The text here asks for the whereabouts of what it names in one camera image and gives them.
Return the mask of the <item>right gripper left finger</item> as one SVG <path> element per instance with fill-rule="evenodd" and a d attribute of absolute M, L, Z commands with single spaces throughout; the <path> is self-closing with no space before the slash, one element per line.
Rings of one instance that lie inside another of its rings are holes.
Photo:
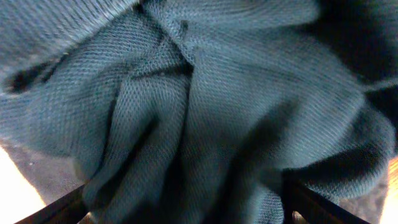
<path fill-rule="evenodd" d="M 83 203 L 84 185 L 67 193 L 38 212 L 15 224 L 89 224 L 89 212 Z"/>

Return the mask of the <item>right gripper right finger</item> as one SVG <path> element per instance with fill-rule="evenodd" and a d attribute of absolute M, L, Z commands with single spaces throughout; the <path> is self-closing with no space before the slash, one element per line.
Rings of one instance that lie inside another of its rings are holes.
<path fill-rule="evenodd" d="M 297 169 L 283 173 L 284 223 L 369 224 L 338 205 L 341 198 L 367 192 L 372 181 L 338 169 Z"/>

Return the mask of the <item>blue polo shirt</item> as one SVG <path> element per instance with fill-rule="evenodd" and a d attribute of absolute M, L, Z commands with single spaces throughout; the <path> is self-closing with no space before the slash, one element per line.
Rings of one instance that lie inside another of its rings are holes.
<path fill-rule="evenodd" d="M 397 154 L 397 2 L 1 1 L 1 138 L 98 223 L 282 223 Z"/>

